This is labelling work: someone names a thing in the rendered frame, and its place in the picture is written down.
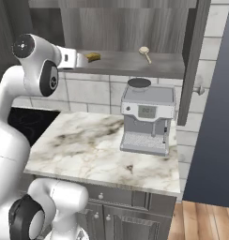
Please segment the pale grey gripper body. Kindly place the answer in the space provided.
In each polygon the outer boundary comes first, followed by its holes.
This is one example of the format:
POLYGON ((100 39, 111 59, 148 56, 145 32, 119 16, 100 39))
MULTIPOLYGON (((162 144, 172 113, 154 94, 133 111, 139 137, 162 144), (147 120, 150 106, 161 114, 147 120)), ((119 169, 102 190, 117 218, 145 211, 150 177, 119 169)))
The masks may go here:
POLYGON ((76 65, 77 68, 86 68, 88 66, 88 59, 80 52, 76 54, 76 65))

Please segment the yellow sponge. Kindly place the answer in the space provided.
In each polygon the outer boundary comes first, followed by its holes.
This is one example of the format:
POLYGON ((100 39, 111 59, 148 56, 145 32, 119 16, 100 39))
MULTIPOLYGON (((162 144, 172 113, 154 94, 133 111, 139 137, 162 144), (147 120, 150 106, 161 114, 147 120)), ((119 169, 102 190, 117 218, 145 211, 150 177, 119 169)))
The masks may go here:
POLYGON ((101 55, 97 52, 91 52, 86 54, 85 57, 87 58, 88 62, 91 63, 100 60, 101 55))

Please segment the tan dish brush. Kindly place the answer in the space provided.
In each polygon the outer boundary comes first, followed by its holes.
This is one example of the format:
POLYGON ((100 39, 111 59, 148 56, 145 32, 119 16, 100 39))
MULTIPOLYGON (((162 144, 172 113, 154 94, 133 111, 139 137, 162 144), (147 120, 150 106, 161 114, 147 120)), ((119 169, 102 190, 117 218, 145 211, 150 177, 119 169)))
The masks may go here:
POLYGON ((146 47, 146 46, 143 46, 139 49, 139 53, 140 54, 143 54, 148 62, 148 64, 151 64, 152 61, 150 59, 150 57, 148 56, 148 53, 149 53, 149 49, 146 47))

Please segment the grey wood cabinet door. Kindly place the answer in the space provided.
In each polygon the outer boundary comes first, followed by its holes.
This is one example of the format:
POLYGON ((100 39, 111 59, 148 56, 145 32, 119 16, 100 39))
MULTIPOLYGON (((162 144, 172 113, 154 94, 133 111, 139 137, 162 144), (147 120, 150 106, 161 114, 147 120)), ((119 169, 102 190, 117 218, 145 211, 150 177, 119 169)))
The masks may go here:
POLYGON ((0 0, 0 82, 9 67, 19 64, 11 45, 32 29, 28 0, 0 0))
POLYGON ((187 123, 210 3, 211 0, 196 0, 196 8, 189 10, 182 50, 185 73, 177 118, 179 126, 185 126, 187 123))

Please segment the grey base cabinet door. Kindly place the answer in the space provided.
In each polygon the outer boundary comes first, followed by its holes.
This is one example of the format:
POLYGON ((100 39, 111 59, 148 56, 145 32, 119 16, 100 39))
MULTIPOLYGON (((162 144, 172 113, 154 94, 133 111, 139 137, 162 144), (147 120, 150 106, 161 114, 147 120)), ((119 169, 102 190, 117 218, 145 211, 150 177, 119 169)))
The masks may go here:
POLYGON ((89 202, 85 208, 77 214, 80 226, 89 236, 89 240, 105 240, 103 208, 99 203, 89 202), (94 218, 94 214, 99 213, 99 218, 94 218))
POLYGON ((106 240, 158 240, 160 222, 156 217, 111 206, 103 210, 106 240))

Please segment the black glass hob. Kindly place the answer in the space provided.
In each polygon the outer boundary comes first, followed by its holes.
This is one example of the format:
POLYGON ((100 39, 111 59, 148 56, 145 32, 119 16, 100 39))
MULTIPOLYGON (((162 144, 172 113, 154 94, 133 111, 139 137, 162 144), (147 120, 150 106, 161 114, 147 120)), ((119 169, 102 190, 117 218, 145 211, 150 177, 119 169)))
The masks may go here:
POLYGON ((19 130, 30 145, 33 145, 58 114, 60 114, 60 111, 12 107, 8 116, 8 123, 19 130))

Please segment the grey espresso coffee machine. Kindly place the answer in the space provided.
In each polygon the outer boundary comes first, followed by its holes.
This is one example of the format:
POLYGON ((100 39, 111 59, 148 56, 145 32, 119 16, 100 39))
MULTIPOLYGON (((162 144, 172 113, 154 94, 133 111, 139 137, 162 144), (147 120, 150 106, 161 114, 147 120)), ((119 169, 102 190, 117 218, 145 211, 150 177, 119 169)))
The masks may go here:
POLYGON ((145 78, 132 78, 121 98, 124 133, 120 150, 156 156, 169 154, 171 121, 176 116, 173 86, 152 85, 145 78))

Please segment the grey drawer front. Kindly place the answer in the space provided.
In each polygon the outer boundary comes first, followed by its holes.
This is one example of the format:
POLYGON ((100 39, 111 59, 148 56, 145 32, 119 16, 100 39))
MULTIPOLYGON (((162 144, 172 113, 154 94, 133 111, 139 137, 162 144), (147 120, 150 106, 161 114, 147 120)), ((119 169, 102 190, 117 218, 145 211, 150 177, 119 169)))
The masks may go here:
POLYGON ((91 199, 99 200, 99 194, 103 193, 103 199, 100 201, 131 205, 131 192, 128 190, 95 185, 88 185, 86 188, 91 199))

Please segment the dark blue tall panel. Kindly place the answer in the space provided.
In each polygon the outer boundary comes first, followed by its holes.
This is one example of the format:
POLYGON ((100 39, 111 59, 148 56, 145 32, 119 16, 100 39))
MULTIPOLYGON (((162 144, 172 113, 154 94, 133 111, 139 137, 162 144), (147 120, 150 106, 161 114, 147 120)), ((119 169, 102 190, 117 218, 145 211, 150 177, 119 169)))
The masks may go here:
POLYGON ((183 199, 229 207, 229 14, 183 199))

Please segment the grey wood wall cabinet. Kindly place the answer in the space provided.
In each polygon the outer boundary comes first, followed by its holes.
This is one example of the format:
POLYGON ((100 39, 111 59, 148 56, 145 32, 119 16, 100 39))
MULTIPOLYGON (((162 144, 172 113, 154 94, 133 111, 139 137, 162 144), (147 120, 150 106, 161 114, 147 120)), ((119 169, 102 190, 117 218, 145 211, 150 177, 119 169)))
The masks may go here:
POLYGON ((35 33, 100 60, 77 73, 181 79, 188 13, 196 0, 28 0, 35 33), (139 49, 146 46, 152 63, 139 49))

